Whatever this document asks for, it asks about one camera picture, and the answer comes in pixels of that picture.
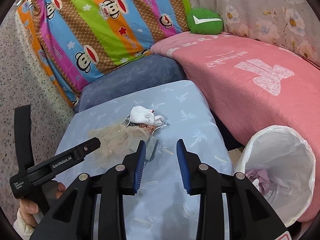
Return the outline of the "person's left hand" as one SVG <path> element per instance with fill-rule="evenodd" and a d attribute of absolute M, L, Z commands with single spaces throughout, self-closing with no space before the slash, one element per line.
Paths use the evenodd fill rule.
<path fill-rule="evenodd" d="M 65 192 L 66 187 L 63 183 L 58 183 L 57 188 L 58 191 L 56 192 L 55 197 L 56 199 L 59 199 Z M 37 221 L 33 217 L 34 214 L 39 213 L 39 207 L 35 202 L 28 199 L 21 199 L 19 210 L 21 217 L 29 226 L 35 228 L 38 225 Z"/>

